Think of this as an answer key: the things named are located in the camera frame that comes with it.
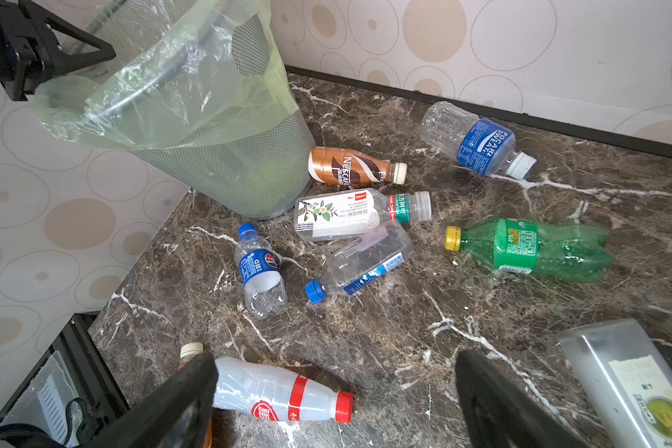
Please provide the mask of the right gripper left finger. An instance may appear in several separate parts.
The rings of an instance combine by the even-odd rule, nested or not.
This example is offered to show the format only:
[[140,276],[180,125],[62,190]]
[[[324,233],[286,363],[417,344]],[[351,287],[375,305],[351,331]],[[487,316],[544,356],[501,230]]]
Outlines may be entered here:
[[218,369],[199,354],[110,424],[89,447],[208,447]]

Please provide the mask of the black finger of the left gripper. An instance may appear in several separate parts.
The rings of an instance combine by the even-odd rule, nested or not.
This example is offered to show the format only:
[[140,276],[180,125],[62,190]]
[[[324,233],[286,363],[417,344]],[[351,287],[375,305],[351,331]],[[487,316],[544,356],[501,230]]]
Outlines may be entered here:
[[53,78],[115,57],[109,43],[33,1],[0,1],[0,83],[13,102]]

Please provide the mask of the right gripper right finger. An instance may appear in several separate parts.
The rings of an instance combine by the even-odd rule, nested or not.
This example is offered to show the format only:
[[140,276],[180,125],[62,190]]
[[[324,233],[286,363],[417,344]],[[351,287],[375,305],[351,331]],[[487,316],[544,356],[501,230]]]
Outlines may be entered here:
[[455,384],[474,447],[586,446],[474,351],[458,354]]

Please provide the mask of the green mesh bin with liner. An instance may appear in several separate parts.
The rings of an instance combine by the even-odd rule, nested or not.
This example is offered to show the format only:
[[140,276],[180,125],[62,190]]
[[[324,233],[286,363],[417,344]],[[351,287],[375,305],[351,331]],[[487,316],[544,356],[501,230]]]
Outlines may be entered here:
[[114,59],[54,78],[33,110],[56,138],[125,149],[238,215],[269,220],[308,191],[314,138],[267,1],[108,1],[87,31]]

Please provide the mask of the brown Nescafe bottle near bin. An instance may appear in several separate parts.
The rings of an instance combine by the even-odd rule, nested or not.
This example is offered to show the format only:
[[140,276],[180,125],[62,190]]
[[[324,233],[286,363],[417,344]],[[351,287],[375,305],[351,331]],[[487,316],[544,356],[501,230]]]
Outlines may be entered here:
[[374,158],[353,149],[315,147],[308,159],[313,180],[338,186],[393,183],[403,185],[408,165]]

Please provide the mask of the brown Nescafe bottle front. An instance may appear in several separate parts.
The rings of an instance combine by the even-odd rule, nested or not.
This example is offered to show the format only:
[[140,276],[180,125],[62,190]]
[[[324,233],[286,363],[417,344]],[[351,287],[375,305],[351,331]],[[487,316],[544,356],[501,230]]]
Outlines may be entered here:
[[[182,369],[189,361],[193,358],[205,352],[205,348],[202,343],[187,343],[181,347],[179,352],[179,369]],[[205,442],[203,443],[203,448],[212,447],[212,422],[208,422],[207,432],[205,435]]]

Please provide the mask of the white bottle red cap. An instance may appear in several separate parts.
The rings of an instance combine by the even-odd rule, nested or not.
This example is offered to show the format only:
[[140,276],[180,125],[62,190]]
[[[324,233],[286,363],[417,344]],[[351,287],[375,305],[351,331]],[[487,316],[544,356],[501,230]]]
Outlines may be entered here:
[[215,360],[213,406],[269,421],[327,421],[349,424],[354,397],[284,368],[235,358]]

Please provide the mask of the small blue label water bottle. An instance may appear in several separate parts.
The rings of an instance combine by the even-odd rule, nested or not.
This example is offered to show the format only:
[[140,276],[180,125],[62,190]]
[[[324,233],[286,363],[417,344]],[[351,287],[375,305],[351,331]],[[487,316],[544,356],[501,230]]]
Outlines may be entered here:
[[281,313],[287,305],[287,293],[280,261],[270,243],[250,223],[238,229],[234,261],[242,279],[246,309],[259,319]]

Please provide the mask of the square matcha label bottle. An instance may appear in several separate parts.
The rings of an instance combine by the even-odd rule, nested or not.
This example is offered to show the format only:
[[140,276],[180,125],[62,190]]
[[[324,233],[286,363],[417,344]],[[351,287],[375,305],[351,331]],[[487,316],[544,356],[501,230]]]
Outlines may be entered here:
[[635,319],[565,330],[558,342],[616,447],[672,447],[672,369]]

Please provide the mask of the green soda bottle yellow cap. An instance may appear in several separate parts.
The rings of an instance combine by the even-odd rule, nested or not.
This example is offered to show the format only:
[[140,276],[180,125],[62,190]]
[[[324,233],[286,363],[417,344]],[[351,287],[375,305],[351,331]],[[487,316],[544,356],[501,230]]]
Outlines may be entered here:
[[597,283],[615,263],[606,249],[609,238],[606,231],[584,224],[493,218],[470,229],[447,227],[444,247],[469,253],[499,273]]

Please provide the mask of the clear bottle blue cap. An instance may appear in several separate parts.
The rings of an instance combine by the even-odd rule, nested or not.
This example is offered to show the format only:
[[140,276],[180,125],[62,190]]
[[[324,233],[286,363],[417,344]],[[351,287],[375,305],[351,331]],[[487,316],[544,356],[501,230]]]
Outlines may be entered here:
[[312,304],[330,296],[350,297],[408,261],[414,242],[397,221],[367,231],[326,259],[322,273],[305,287]]

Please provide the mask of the white floral label bottle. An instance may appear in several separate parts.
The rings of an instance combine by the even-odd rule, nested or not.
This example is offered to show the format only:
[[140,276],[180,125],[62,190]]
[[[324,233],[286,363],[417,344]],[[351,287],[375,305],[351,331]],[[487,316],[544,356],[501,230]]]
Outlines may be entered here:
[[429,192],[386,195],[372,188],[298,199],[294,229],[306,242],[360,236],[394,220],[413,224],[432,219]]

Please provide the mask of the Pocari Sweat clear bottle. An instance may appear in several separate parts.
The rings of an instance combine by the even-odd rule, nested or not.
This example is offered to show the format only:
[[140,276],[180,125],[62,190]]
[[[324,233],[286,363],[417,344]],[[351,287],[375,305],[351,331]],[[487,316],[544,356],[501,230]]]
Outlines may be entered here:
[[479,175],[503,172],[523,180],[537,163],[536,158],[516,148],[511,129],[446,101],[426,111],[420,136],[433,149]]

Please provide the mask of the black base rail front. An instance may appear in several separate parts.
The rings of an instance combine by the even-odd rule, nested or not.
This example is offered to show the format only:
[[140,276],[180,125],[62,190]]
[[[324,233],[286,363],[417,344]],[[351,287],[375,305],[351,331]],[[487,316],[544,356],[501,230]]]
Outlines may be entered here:
[[67,447],[87,444],[129,411],[89,327],[95,314],[72,315],[0,411],[0,427],[26,424]]

